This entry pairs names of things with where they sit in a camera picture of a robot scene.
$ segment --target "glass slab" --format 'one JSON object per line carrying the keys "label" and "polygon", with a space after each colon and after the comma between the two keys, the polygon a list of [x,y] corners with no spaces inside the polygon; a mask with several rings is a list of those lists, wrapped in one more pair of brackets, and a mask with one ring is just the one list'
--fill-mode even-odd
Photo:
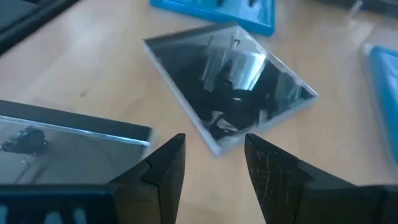
{"label": "glass slab", "polygon": [[[0,114],[6,111],[4,103],[0,104]],[[138,130],[140,134],[131,133],[130,138],[123,138],[95,133],[89,127],[74,129],[0,115],[0,184],[105,184],[135,166],[149,150],[151,131],[148,127],[38,109],[41,114],[51,113],[57,119],[65,118],[61,114],[66,114],[80,123],[91,119],[96,124],[127,125],[125,127],[129,132]],[[141,130],[148,130],[146,136],[142,135]]]}
{"label": "glass slab", "polygon": [[145,43],[217,156],[239,144],[246,133],[263,131],[318,98],[235,23],[155,37]]}

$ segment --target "table surface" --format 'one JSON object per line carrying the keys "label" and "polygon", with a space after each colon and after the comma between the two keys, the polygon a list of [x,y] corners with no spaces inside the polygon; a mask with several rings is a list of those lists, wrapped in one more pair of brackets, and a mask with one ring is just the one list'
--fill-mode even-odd
{"label": "table surface", "polygon": [[[354,184],[396,183],[358,53],[381,16],[347,13],[277,2],[276,33],[255,38],[320,101],[262,137]],[[144,52],[142,39],[207,24],[149,1],[82,0],[0,58],[0,98],[151,126],[154,149],[186,133],[177,223],[264,223],[243,147],[213,156]]]}

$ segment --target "wooden table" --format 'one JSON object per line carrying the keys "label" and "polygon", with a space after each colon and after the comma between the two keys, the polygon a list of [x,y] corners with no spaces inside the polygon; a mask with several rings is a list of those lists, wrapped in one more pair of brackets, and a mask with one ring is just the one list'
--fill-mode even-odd
{"label": "wooden table", "polygon": [[[264,223],[243,147],[216,158],[144,52],[142,39],[209,24],[149,1],[82,0],[0,58],[0,98],[151,126],[154,148],[187,134],[177,223]],[[258,41],[320,101],[262,137],[354,184],[396,183],[358,49],[381,17],[277,1],[277,28]]]}

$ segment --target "blue plastic tray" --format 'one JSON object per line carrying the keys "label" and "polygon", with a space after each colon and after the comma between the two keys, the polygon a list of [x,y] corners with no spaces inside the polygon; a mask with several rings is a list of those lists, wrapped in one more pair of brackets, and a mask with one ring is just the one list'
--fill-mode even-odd
{"label": "blue plastic tray", "polygon": [[380,46],[369,54],[372,86],[381,109],[392,156],[398,163],[398,52]]}
{"label": "blue plastic tray", "polygon": [[275,31],[275,0],[150,0],[154,7],[213,22],[237,22],[249,32],[271,36]]}

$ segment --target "wooden surface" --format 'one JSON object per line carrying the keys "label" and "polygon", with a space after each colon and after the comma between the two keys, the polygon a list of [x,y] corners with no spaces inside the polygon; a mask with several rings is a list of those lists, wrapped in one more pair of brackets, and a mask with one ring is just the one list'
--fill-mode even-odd
{"label": "wooden surface", "polygon": [[[144,38],[209,22],[148,2],[82,0],[0,58],[0,97],[151,126],[155,148],[186,133],[177,223],[264,223],[243,148],[215,158],[144,53]],[[358,55],[381,17],[304,0],[277,15],[275,35],[255,37],[321,99],[262,137],[354,184],[397,182]]]}

